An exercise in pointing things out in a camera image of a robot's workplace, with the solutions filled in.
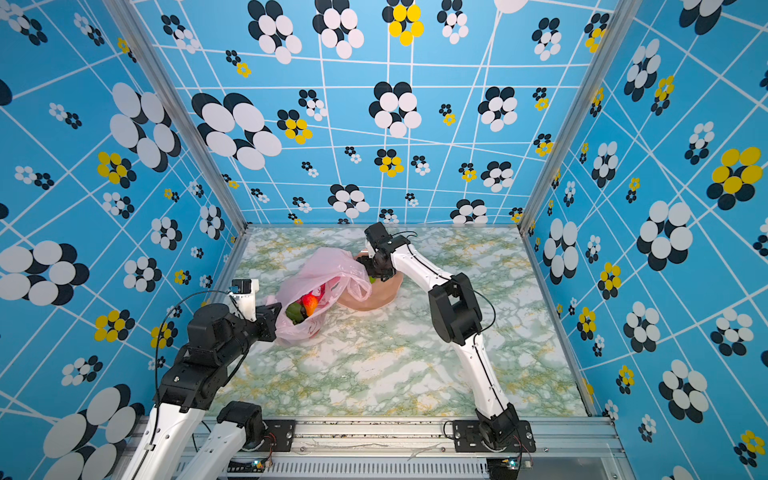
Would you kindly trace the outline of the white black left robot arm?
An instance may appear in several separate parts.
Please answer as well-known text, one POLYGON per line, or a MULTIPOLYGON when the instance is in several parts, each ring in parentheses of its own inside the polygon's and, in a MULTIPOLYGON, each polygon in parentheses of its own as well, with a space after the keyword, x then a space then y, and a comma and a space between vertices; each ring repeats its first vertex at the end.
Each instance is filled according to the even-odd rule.
POLYGON ((294 422, 268 424, 260 406, 227 404, 207 439, 186 465, 181 459, 218 391, 226 386, 256 342, 276 338, 281 304, 201 307, 188 325, 188 341, 156 388, 155 405, 125 479, 218 479, 240 453, 289 451, 294 422))

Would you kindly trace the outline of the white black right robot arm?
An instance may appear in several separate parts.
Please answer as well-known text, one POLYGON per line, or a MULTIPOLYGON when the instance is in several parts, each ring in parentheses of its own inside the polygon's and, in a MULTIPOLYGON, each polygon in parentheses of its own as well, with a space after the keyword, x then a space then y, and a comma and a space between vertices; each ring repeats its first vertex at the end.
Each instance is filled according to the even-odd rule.
POLYGON ((409 238, 393 235, 378 222, 365 229, 368 274, 382 282, 401 273, 427 293, 433 328, 450 345, 471 388, 484 443, 501 451, 524 438, 520 419, 487 355, 482 312, 475 289, 463 273, 452 274, 424 258, 409 238))

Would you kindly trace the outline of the pink printed plastic bag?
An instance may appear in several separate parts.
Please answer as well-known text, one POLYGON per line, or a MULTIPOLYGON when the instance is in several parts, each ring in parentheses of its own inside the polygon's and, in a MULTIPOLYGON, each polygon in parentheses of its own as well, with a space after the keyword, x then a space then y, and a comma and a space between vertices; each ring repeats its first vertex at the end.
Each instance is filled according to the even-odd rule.
POLYGON ((326 312, 337 303, 353 276, 353 267, 359 268, 363 286, 369 288, 365 267, 350 252, 330 247, 317 249, 297 274, 281 284, 275 296, 282 304, 276 322, 277 338, 295 343, 316 335, 325 322, 326 312), (308 293, 319 298, 319 305, 312 316, 304 318, 300 299, 308 293))

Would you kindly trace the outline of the orange yellow mango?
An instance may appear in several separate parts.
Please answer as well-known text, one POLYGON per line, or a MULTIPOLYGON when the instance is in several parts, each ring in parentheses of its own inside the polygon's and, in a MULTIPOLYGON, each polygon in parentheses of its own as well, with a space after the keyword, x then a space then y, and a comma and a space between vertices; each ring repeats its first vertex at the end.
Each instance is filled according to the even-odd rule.
POLYGON ((304 318, 312 316, 318 305, 319 298, 311 293, 305 294, 300 299, 301 313, 304 318))

